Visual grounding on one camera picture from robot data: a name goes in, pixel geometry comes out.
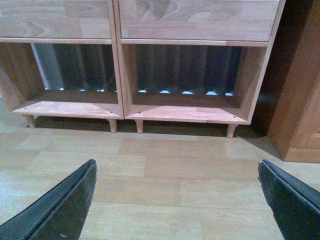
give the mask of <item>wooden cabinet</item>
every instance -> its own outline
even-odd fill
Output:
[[[31,126],[33,115],[102,118],[112,126],[116,119],[131,119],[139,133],[145,120],[219,123],[229,125],[232,138],[237,125],[251,123],[284,5],[285,0],[0,1],[2,96]],[[30,43],[111,45],[117,93],[44,90]],[[241,48],[233,93],[141,94],[142,45],[174,52],[183,46]],[[219,64],[218,58],[210,61]],[[193,63],[184,70],[192,72]]]
[[[269,41],[278,0],[119,0],[124,39]]]
[[[227,136],[231,138],[237,125],[251,124],[285,1],[115,0],[114,3],[124,118],[135,120],[138,131],[142,132],[144,120],[220,123],[228,124]],[[174,46],[242,47],[233,95],[141,94],[138,89],[141,63],[137,61],[137,48],[141,44],[172,46],[173,52],[178,52]]]
[[[284,161],[320,163],[320,1],[289,1],[255,122]]]
[[[2,0],[0,37],[111,39],[108,3],[107,0]]]

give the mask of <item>wood grain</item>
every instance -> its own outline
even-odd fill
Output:
[[[110,39],[106,0],[1,0],[0,37]]]
[[[288,21],[292,18],[295,18],[295,15],[289,15]],[[276,86],[279,99],[268,130],[268,137],[285,161],[320,163],[319,156],[316,155],[319,151],[311,148],[319,146],[318,139],[312,137],[320,125],[319,19],[320,2],[313,1],[296,49],[291,50],[291,58],[272,64],[270,69],[275,71],[284,62],[285,65],[289,65],[286,67],[287,72],[279,72],[272,79],[266,79],[269,83],[278,78],[286,79],[283,86]],[[280,37],[285,44],[288,34],[282,33]],[[275,53],[278,54],[283,54],[282,50]]]
[[[260,89],[261,89],[262,82],[264,80],[264,76],[265,76],[266,69],[267,69],[267,66],[268,66],[270,54],[271,54],[272,48],[274,46],[277,30],[278,30],[278,27],[279,27],[279,23],[280,23],[280,20],[281,20],[281,16],[282,16],[285,4],[286,4],[286,0],[280,0],[278,9],[277,9],[277,12],[276,12],[276,15],[275,15],[274,23],[273,23],[273,26],[272,26],[272,30],[271,30],[271,35],[270,35],[270,39],[269,39],[269,45],[265,50],[264,59],[260,63],[261,64],[261,70],[257,73],[258,76],[257,76],[256,89],[255,89],[254,95],[252,96],[252,102],[251,102],[250,110],[248,112],[248,118],[250,119],[250,121],[251,121],[251,119],[252,119],[252,117],[254,115],[256,104],[257,104],[257,101],[258,101],[259,92],[260,92]]]
[[[227,153],[221,142],[188,141],[188,140],[154,140],[154,139],[124,139],[119,150],[121,155],[183,157],[211,159],[227,158]]]
[[[269,41],[278,0],[119,0],[124,39]]]
[[[96,202],[180,206],[179,179],[100,175],[99,183]]]
[[[236,108],[172,105],[132,105],[125,119],[242,125],[251,123]]]
[[[313,0],[285,4],[252,123],[267,133],[306,25]]]
[[[237,46],[237,47],[267,47],[267,41],[217,41],[217,40],[180,40],[180,39],[134,39],[122,38],[122,44],[168,44],[168,45],[198,45],[198,46]]]
[[[31,45],[0,43],[0,91],[10,111],[44,91]]]
[[[17,149],[40,150],[45,152],[91,153],[117,155],[121,147],[121,138],[105,137],[102,134],[92,136],[69,135],[29,135]]]
[[[260,90],[259,82],[263,80],[261,72],[268,62],[266,50],[265,47],[245,47],[241,54],[233,95],[248,121],[252,118],[254,97]]]
[[[84,136],[83,131],[79,131],[80,136]],[[94,132],[90,131],[91,137],[94,138]],[[127,156],[127,155],[110,155],[106,153],[79,153],[79,152],[54,152],[42,151],[40,154],[37,151],[26,151],[25,155],[22,150],[17,150],[14,154],[12,151],[4,153],[0,150],[5,160],[16,159],[12,163],[0,162],[0,167],[8,166],[15,167],[18,163],[20,167],[26,165],[28,171],[35,172],[50,172],[53,168],[55,172],[72,172],[75,165],[84,164],[87,159],[95,159],[98,162],[98,178],[100,176],[127,176],[127,177],[143,177],[146,157],[144,156]],[[29,155],[34,153],[35,159],[30,162]]]
[[[258,176],[255,169],[257,164],[257,160],[202,158],[201,156],[148,156],[144,176],[171,179],[179,179],[183,176],[184,179],[194,180],[254,182]]]
[[[90,240],[203,239],[196,208],[104,202],[91,205],[81,236]]]
[[[36,43],[36,44],[111,44],[111,39],[97,38],[31,38],[0,37],[0,43]]]
[[[198,108],[234,108],[240,106],[233,96],[205,95],[205,94],[178,94],[178,93],[138,93],[133,99],[135,105],[154,105],[154,106],[181,106]]]
[[[115,19],[113,1],[107,0],[107,4],[109,6],[108,7],[108,15],[109,15],[109,19],[110,19],[111,47],[112,47],[116,91],[117,91],[117,103],[118,103],[118,108],[119,108],[119,115],[121,116],[122,119],[124,119],[123,93],[122,93],[121,80],[120,80],[120,67],[121,66],[120,66],[120,61],[119,61],[116,19]]]
[[[269,210],[202,208],[199,213],[203,240],[284,239]]]
[[[39,151],[0,149],[2,170],[25,170],[39,155]]]
[[[24,102],[15,114],[94,119],[122,119],[115,92],[46,90]]]
[[[181,205],[214,209],[269,209],[261,184],[245,181],[182,180]]]

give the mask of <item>wooden floor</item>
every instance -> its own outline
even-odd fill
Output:
[[[0,224],[88,159],[98,179],[81,240],[283,240],[258,181],[268,159],[320,190],[320,164],[285,163],[248,126],[39,117],[0,100]]]

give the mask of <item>shelf bottom board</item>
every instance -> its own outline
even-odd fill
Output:
[[[43,115],[92,119],[122,119],[119,106],[110,103],[27,101],[23,107],[12,111],[22,115]]]
[[[250,125],[238,108],[133,105],[125,119]]]
[[[46,90],[12,111],[22,115],[123,119],[116,93]]]

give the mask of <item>cabinet side panel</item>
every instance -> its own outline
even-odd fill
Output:
[[[237,79],[234,86],[234,97],[241,106],[241,110],[250,121],[252,102],[263,70],[266,47],[246,47],[242,52]]]
[[[313,0],[287,1],[266,68],[252,124],[267,133]]]
[[[44,91],[31,45],[0,43],[0,87],[10,111]]]
[[[284,156],[292,144],[300,146],[299,140],[294,141],[294,137],[320,71],[319,39],[320,2],[315,0],[268,131],[270,140]]]
[[[118,100],[119,112],[121,117],[123,118],[124,116],[123,93],[122,93],[121,80],[120,80],[120,61],[119,61],[118,37],[117,37],[117,29],[116,29],[116,24],[118,23],[119,20],[116,17],[113,1],[107,0],[107,3],[108,3],[108,15],[109,15],[109,23],[110,23],[111,44],[112,44],[112,56],[114,61],[114,75],[115,75],[115,82],[116,82],[117,100]]]
[[[320,125],[320,72],[310,92],[310,98],[292,140],[292,146],[296,148],[320,148],[320,136],[317,134]]]

